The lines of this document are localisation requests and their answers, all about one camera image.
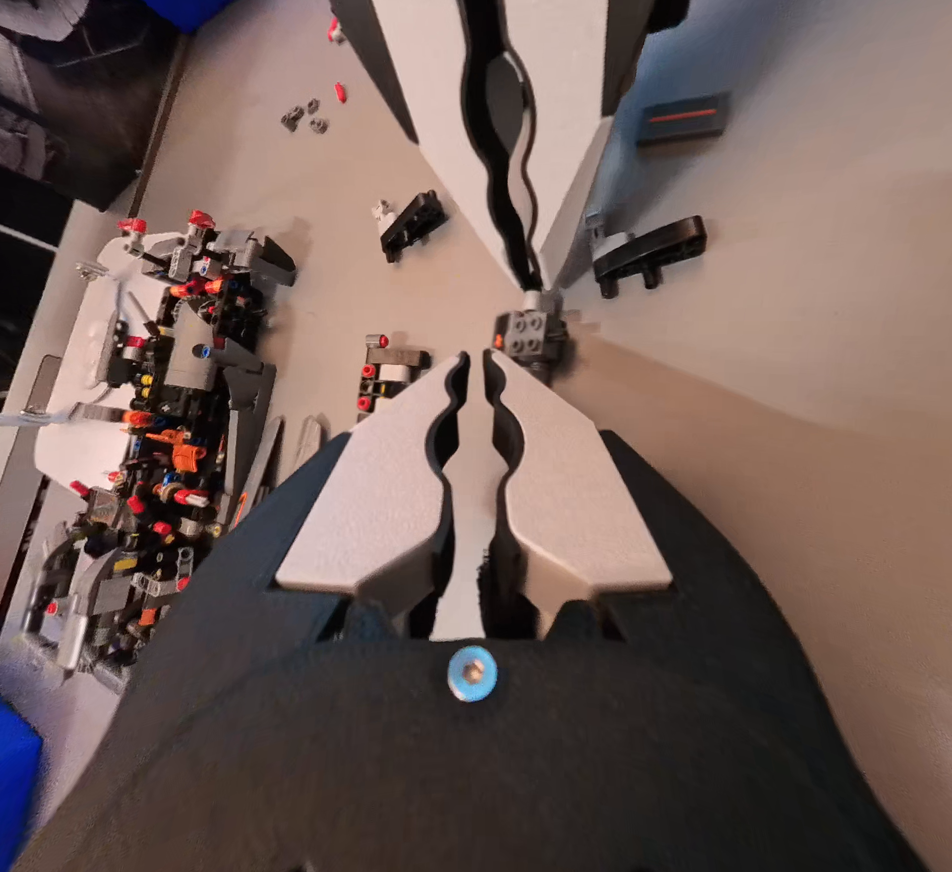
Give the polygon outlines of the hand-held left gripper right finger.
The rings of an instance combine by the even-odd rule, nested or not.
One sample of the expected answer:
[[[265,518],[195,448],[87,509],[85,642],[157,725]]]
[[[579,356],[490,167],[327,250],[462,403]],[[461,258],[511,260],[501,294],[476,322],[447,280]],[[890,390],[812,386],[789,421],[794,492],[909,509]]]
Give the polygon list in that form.
[[[534,640],[566,604],[665,591],[673,576],[597,426],[497,350],[482,354],[506,472],[480,569],[485,635]]]

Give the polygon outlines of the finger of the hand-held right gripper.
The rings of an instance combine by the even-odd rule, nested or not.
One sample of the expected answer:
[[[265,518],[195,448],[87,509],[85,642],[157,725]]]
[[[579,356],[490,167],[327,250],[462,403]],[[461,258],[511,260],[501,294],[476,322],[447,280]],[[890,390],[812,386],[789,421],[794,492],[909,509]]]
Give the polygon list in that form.
[[[468,43],[457,0],[371,2],[422,156],[511,281],[533,290],[531,267],[512,263],[510,240],[493,221],[489,170],[464,119]]]
[[[553,290],[577,234],[609,134],[601,113],[608,0],[505,0],[509,43],[534,105],[526,161],[531,245]]]

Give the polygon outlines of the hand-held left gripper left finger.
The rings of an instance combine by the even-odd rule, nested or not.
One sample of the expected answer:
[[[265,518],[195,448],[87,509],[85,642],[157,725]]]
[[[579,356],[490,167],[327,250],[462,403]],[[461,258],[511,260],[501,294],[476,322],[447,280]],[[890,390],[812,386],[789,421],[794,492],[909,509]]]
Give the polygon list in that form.
[[[381,605],[410,638],[428,638],[453,570],[455,527],[445,466],[459,448],[470,355],[432,368],[355,425],[284,556],[292,591]]]

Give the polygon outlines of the black lego assembly red pins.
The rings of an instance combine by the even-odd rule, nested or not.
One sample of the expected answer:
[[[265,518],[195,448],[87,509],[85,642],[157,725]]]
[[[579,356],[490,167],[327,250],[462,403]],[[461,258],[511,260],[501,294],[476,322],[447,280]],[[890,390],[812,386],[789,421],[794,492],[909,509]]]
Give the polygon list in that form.
[[[422,349],[395,346],[384,333],[364,338],[365,355],[356,400],[357,422],[385,407],[409,388],[430,366]]]

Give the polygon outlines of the black lego beam assembly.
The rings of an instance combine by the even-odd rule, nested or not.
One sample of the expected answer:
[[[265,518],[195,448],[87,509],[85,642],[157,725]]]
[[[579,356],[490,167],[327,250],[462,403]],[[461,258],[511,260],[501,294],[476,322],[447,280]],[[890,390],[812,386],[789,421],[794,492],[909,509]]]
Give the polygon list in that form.
[[[371,213],[387,264],[398,263],[405,249],[424,241],[448,221],[434,189],[419,192],[401,211],[382,199]]]
[[[705,253],[708,232],[704,219],[693,215],[641,235],[623,233],[624,242],[605,249],[609,235],[603,215],[588,214],[584,234],[589,242],[592,271],[601,298],[618,297],[621,280],[638,276],[647,291],[662,283],[663,269],[697,258]]]

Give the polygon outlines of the dark grey lego axle assembly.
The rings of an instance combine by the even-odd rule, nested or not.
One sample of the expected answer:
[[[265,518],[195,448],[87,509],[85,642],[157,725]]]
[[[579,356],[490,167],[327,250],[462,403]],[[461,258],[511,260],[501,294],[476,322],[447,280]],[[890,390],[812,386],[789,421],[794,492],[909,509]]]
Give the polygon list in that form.
[[[500,314],[492,332],[491,349],[547,387],[574,356],[563,303],[558,291],[526,291],[521,307]]]

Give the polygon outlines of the grey lego panels orange stripes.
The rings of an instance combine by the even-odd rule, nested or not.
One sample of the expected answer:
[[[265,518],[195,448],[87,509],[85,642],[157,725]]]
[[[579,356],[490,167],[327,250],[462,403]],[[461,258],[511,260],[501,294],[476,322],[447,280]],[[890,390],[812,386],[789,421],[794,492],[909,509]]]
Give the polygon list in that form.
[[[244,488],[239,495],[232,520],[229,522],[230,530],[237,527],[279,484],[278,475],[284,436],[285,418],[279,415],[269,421],[264,429]],[[326,418],[314,414],[306,416],[294,446],[292,470],[299,469],[316,452],[321,450],[326,440]]]

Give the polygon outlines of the dark lego tile red stripe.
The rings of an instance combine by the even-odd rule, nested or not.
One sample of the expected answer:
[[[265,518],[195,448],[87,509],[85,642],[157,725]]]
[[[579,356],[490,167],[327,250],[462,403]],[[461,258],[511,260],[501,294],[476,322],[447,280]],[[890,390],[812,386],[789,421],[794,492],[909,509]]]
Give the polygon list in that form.
[[[637,146],[719,138],[730,116],[730,92],[659,103],[643,109],[638,128]]]

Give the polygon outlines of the large lego vehicle model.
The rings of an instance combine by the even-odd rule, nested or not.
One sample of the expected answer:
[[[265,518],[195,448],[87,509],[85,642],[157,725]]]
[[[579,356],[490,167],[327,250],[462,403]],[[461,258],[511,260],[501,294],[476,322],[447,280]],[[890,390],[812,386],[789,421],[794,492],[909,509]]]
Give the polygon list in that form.
[[[62,414],[22,410],[44,426],[123,423],[125,456],[105,485],[73,481],[78,505],[54,530],[34,570],[21,636],[64,679],[89,674],[120,693],[177,597],[229,529],[264,429],[276,367],[257,354],[278,286],[293,259],[268,236],[222,231],[207,212],[181,232],[117,224],[125,252],[166,285],[146,336],[113,311],[97,379],[133,385],[129,410],[77,403]]]

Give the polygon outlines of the white rounded board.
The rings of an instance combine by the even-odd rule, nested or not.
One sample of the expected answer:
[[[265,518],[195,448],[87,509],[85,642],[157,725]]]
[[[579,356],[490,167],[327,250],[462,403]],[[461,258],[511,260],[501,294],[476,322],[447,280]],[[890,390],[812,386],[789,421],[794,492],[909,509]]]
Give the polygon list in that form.
[[[98,254],[107,275],[85,283],[77,317],[68,336],[62,363],[48,403],[48,412],[62,414],[75,404],[129,410],[135,397],[133,385],[110,388],[97,379],[103,348],[113,335],[113,311],[127,323],[128,332],[146,336],[141,315],[156,318],[166,285],[143,272],[144,262],[125,252],[118,236]],[[40,429],[34,450],[36,467],[54,482],[68,487],[105,485],[118,469],[127,447],[123,423],[75,419]]]

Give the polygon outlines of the large dark printed box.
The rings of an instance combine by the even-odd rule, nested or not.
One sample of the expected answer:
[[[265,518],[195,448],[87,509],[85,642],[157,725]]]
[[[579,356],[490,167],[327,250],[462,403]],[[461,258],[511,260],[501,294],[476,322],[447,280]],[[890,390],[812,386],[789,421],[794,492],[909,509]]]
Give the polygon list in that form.
[[[2,169],[108,210],[143,168],[179,45],[142,0],[1,0]]]

